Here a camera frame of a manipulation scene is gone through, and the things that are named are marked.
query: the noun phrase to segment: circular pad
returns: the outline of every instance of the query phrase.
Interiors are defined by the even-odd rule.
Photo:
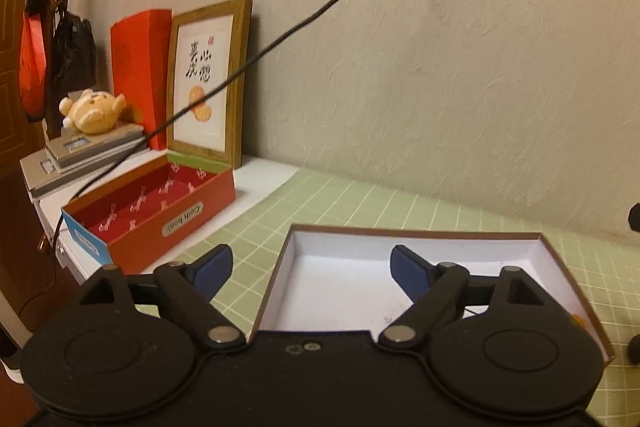
[[[540,371],[556,361],[558,347],[536,331],[500,331],[484,341],[484,355],[508,371]]]
[[[21,370],[41,404],[83,417],[135,414],[191,372],[194,348],[175,325],[112,305],[78,306],[26,344]]]
[[[596,343],[569,315],[517,308],[442,328],[428,354],[436,377],[473,406],[501,415],[544,416],[585,402],[604,370]]]

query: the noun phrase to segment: framed calligraphy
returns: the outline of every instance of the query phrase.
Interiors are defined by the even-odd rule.
[[[230,0],[173,18],[167,72],[167,118],[212,91],[246,60],[252,0]],[[242,163],[244,74],[167,129],[175,152]]]

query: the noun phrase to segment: white wall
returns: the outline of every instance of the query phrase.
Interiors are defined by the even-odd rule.
[[[70,7],[107,54],[127,15],[218,1]],[[251,50],[324,1],[254,0]],[[639,2],[345,0],[248,77],[245,150],[633,241]]]

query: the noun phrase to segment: table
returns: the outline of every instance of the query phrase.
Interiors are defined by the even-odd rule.
[[[96,186],[102,185],[124,174],[124,172],[143,165],[165,153],[165,151],[154,150],[140,153],[124,162],[118,169],[98,182]],[[252,208],[252,206],[262,201],[289,180],[297,171],[298,168],[296,167],[246,156],[243,159],[242,167],[236,169],[234,172],[236,201],[213,217],[213,219],[207,221],[204,226],[181,241],[176,247],[165,253],[158,261],[148,267],[146,271],[151,272],[159,264],[167,263],[167,261],[174,259],[183,250],[197,245],[205,237],[224,227],[236,219],[236,217],[241,216],[241,214],[244,214]],[[50,241],[58,220],[60,219],[62,206],[69,201],[82,184],[91,179],[92,175],[95,175],[95,173],[84,176],[74,183],[59,188],[44,196],[39,201],[34,202],[42,227]],[[62,225],[60,237],[56,245],[56,257],[60,265],[67,267],[80,284],[86,281],[100,267],[100,264],[71,238],[65,223]]]
[[[146,152],[132,158],[114,175],[159,154]],[[428,196],[256,158],[248,158],[234,178],[238,201],[169,251],[149,270],[176,257],[190,263],[218,243],[230,245],[239,262],[212,304],[243,331],[252,327],[291,223],[383,229],[543,232],[593,305],[616,352],[617,358],[607,367],[589,411],[609,427],[638,425],[640,368],[628,365],[625,350],[629,340],[640,333],[640,249]],[[38,213],[49,233],[60,216],[60,206],[81,183],[40,201]],[[79,281],[98,268],[68,233],[62,233],[59,246],[62,248],[58,258],[63,266],[75,271]]]

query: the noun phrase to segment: open cardboard box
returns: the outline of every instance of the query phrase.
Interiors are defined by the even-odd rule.
[[[405,245],[432,264],[460,264],[473,275],[497,276],[503,266],[520,266],[570,314],[580,317],[605,363],[613,360],[611,343],[589,301],[540,233],[292,225],[254,331],[370,330],[377,339],[412,304],[390,274],[395,245]]]

